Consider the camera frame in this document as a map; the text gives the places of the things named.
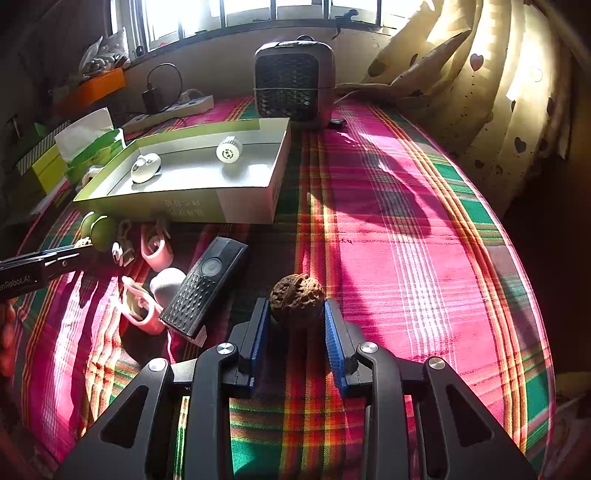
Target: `white bulb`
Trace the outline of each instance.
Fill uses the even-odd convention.
[[[234,163],[242,153],[242,143],[236,137],[226,137],[217,146],[216,155],[224,163]]]

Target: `blue gripper pad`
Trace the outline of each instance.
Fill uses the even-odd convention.
[[[267,344],[267,331],[269,326],[269,321],[271,318],[271,308],[269,306],[269,301],[265,301],[263,311],[261,313],[262,321],[259,324],[258,331],[256,332],[254,346],[252,348],[252,371],[253,377],[251,379],[252,386],[251,388],[254,389],[254,375],[256,375],[261,369],[261,363],[264,359],[264,353],[261,352],[261,346]]]
[[[345,378],[345,354],[339,341],[335,319],[328,301],[324,303],[324,339],[326,341],[326,352],[329,356],[330,369],[333,373],[335,387],[339,389],[341,396],[345,396],[347,387],[347,380]]]

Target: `portable air cooler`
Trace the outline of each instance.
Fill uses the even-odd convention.
[[[263,45],[255,54],[255,99],[261,117],[289,117],[299,128],[327,127],[335,102],[332,48],[306,35]]]

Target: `white ball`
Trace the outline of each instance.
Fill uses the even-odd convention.
[[[178,292],[185,277],[184,272],[178,268],[171,267],[165,268],[152,279],[150,282],[150,291],[160,306],[166,308]]]

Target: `black cable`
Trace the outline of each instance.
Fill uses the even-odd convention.
[[[178,90],[178,95],[177,95],[176,100],[173,103],[171,103],[170,105],[168,105],[167,107],[165,107],[162,110],[160,110],[158,113],[164,112],[165,110],[168,110],[170,107],[172,107],[175,103],[177,103],[180,100],[181,95],[183,94],[183,76],[181,75],[180,70],[177,68],[177,66],[174,63],[161,63],[160,65],[156,65],[152,70],[150,70],[150,72],[148,73],[148,76],[146,78],[146,87],[147,87],[147,89],[149,90],[150,88],[152,88],[152,84],[150,83],[150,75],[152,75],[152,72],[154,70],[156,70],[156,69],[158,69],[160,67],[164,67],[164,66],[172,67],[172,68],[174,68],[177,71],[177,73],[178,73],[178,79],[180,81],[180,88]]]

